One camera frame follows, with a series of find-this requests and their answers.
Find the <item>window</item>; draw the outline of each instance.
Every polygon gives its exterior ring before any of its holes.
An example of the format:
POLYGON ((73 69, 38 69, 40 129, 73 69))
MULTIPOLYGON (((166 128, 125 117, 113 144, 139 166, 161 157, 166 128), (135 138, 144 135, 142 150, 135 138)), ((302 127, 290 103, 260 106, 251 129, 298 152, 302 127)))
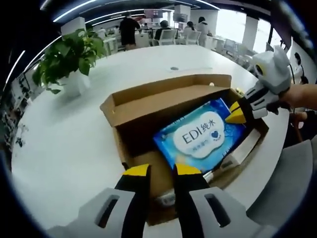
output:
POLYGON ((271 46, 281 45, 281 40, 282 40, 282 38, 279 36, 278 32, 275 29, 273 29, 271 46))
POLYGON ((258 22, 258 29, 256 34, 256 40, 254 42, 253 50, 257 53, 264 52, 266 49, 266 43, 268 42, 269 31, 271 24, 262 19, 258 22))
POLYGON ((163 12, 163 18, 160 18, 159 21, 161 22, 163 20, 168 21, 168 12, 163 12))
POLYGON ((217 17, 216 35, 242 43, 247 16, 244 13, 219 10, 217 17))

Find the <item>man in black shirt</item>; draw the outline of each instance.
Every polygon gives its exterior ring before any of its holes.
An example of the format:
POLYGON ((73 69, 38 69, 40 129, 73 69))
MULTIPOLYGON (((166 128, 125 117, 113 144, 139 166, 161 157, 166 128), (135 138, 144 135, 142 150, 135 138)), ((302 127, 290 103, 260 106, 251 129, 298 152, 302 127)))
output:
POLYGON ((160 29, 156 31, 155 33, 155 37, 154 39, 156 39, 157 41, 159 41, 160 36, 162 34, 162 30, 170 30, 170 28, 168 27, 168 21, 164 20, 160 22, 160 29))
POLYGON ((121 43, 127 50, 132 50, 136 48, 135 45, 135 28, 140 29, 140 25, 134 19, 132 19, 131 14, 127 13, 126 17, 120 23, 121 32, 121 43))

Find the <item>white table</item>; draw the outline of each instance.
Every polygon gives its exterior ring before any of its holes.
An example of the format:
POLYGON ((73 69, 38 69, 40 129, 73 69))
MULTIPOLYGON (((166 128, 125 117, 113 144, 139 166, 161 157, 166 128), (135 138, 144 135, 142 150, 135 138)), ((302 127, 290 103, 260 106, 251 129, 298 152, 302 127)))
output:
MULTIPOLYGON (((158 46, 111 55, 97 61, 84 95, 67 101, 45 91, 25 112, 25 145, 12 153, 13 181, 26 207, 44 229, 66 225, 78 209, 124 171, 111 127, 99 105, 115 91, 195 73, 231 74, 231 87, 246 91, 256 78, 225 57, 200 46, 158 46)), ((284 143, 288 112, 269 113, 259 152, 225 190, 247 209, 268 182, 284 143)), ((181 237, 178 220, 154 227, 144 237, 181 237)))

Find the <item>box flap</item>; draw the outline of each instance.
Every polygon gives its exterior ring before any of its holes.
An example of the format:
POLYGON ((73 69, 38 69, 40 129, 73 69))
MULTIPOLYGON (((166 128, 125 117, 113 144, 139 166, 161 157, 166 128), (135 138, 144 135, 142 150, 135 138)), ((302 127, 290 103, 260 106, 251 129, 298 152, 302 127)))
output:
POLYGON ((110 95, 100 106, 111 126, 230 87, 231 76, 189 75, 143 84, 110 95))

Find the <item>blue package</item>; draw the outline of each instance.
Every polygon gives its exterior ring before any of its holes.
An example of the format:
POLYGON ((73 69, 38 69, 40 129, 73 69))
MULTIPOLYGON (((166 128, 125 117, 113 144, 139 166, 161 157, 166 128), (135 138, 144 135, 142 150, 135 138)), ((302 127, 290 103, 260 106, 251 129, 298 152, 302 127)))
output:
POLYGON ((154 141, 173 168, 187 164, 206 173, 241 138, 245 126, 225 122, 229 108, 220 98, 205 103, 154 135, 154 141))

